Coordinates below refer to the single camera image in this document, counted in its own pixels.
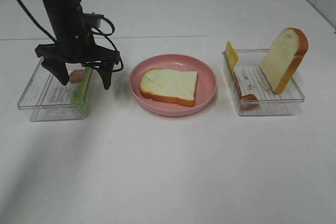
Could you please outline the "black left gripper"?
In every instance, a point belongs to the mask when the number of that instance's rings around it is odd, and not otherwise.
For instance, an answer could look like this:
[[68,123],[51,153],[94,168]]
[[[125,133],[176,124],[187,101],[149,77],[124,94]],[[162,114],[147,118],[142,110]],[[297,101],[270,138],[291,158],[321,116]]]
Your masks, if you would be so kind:
[[105,90],[111,86],[114,64],[121,61],[116,46],[108,49],[96,44],[94,35],[106,39],[111,36],[114,24],[104,15],[84,13],[82,7],[47,7],[46,12],[54,31],[56,42],[38,45],[35,49],[37,57],[44,56],[42,67],[66,86],[69,74],[66,63],[100,62],[97,72],[101,77]]

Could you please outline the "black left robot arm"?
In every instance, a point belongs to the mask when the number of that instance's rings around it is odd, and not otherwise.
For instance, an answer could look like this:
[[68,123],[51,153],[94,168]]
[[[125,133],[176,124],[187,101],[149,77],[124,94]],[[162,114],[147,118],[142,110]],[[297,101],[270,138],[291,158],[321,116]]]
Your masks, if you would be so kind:
[[100,30],[104,20],[112,30],[114,24],[101,14],[84,13],[81,0],[42,0],[54,34],[51,35],[32,16],[21,0],[16,0],[32,22],[53,42],[38,45],[37,57],[42,58],[41,65],[52,73],[62,85],[69,80],[67,63],[79,63],[98,72],[105,89],[111,85],[111,75],[115,65],[123,64],[116,47],[108,49],[96,44],[94,35],[109,39],[109,33]]

